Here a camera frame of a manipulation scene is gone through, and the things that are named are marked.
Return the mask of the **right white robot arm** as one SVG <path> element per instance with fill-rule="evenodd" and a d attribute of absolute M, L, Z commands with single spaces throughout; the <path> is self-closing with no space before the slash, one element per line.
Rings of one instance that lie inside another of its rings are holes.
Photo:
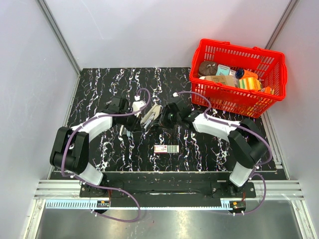
<path fill-rule="evenodd" d="M 230 182 L 226 186 L 227 193 L 232 197 L 238 197 L 244 192 L 244 184 L 268 151 L 267 141 L 252 120 L 230 121 L 212 117 L 202 111 L 193 110 L 180 97 L 172 98 L 153 123 L 154 127 L 167 129 L 173 129 L 176 125 L 218 137 L 229 143 L 236 159 L 229 176 Z"/>

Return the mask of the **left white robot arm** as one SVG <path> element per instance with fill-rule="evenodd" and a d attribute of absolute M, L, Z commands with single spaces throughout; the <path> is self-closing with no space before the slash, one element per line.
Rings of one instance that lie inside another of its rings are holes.
<path fill-rule="evenodd" d="M 113 97 L 92 118 L 71 128 L 58 129 L 50 155 L 50 164 L 62 171 L 69 171 L 91 184 L 91 192 L 97 197 L 107 194 L 106 176 L 89 163 L 89 145 L 99 134 L 122 125 L 128 131 L 139 131 L 140 110 L 145 101 L 135 97 L 130 106 L 126 98 Z"/>

